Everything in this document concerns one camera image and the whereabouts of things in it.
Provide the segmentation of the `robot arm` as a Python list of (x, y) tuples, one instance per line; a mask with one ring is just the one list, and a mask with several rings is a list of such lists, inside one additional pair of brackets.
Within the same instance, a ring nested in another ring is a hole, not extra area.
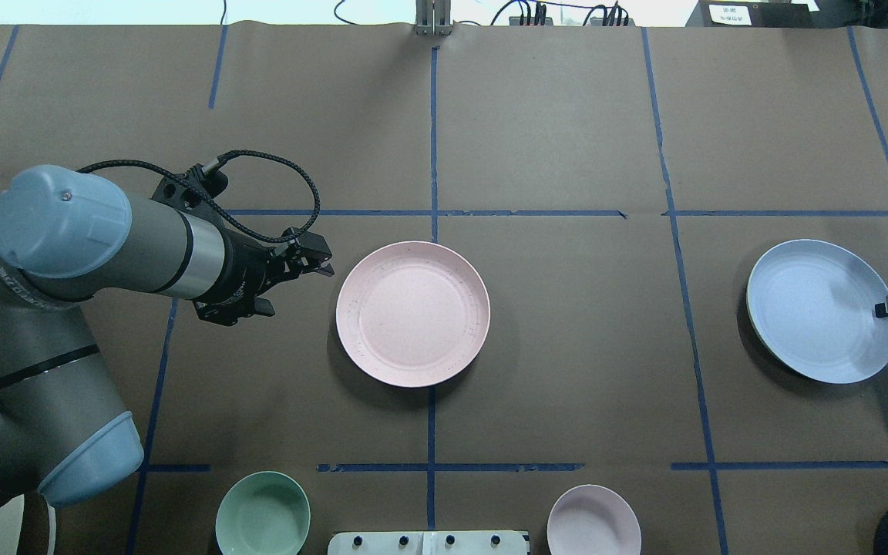
[(141, 467), (142, 439), (82, 311), (103, 289), (193, 303), (232, 326), (264, 297), (332, 275), (309, 225), (269, 237), (216, 203), (225, 156), (171, 173), (139, 160), (29, 168), (0, 194), (0, 508), (81, 503)]

